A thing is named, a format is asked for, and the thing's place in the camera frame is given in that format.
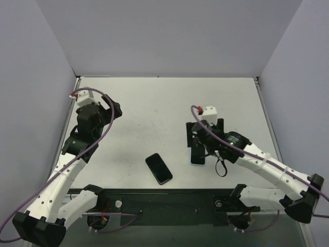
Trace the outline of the black phone case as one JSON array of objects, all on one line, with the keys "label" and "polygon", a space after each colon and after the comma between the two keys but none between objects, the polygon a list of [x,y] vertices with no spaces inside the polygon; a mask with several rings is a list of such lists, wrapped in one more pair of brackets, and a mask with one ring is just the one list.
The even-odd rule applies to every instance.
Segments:
[{"label": "black phone case", "polygon": [[154,153],[147,157],[145,163],[159,185],[163,185],[172,180],[172,173],[158,153]]}]

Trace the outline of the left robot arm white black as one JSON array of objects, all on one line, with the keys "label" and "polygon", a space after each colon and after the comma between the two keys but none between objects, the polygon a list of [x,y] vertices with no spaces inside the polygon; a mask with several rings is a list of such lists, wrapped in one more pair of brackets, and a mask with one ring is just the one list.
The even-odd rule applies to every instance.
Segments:
[{"label": "left robot arm white black", "polygon": [[106,205],[103,189],[88,185],[66,205],[72,183],[99,147],[113,121],[122,116],[120,104],[107,94],[101,97],[109,106],[105,109],[90,91],[74,95],[78,105],[77,125],[62,148],[56,167],[44,188],[33,196],[33,202],[22,213],[13,216],[12,223],[20,238],[38,246],[59,246],[68,228],[85,212],[102,211]]}]

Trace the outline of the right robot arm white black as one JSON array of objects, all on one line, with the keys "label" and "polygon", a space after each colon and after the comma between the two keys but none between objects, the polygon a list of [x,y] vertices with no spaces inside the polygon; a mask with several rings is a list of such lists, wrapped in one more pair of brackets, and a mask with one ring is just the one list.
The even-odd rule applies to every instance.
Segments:
[{"label": "right robot arm white black", "polygon": [[220,162],[229,161],[244,167],[270,182],[272,188],[235,187],[230,206],[235,210],[258,207],[264,210],[283,210],[292,219],[309,224],[320,198],[324,178],[318,174],[298,172],[262,151],[243,135],[224,132],[224,121],[209,125],[187,122],[187,144],[201,148],[200,155],[214,156]]}]

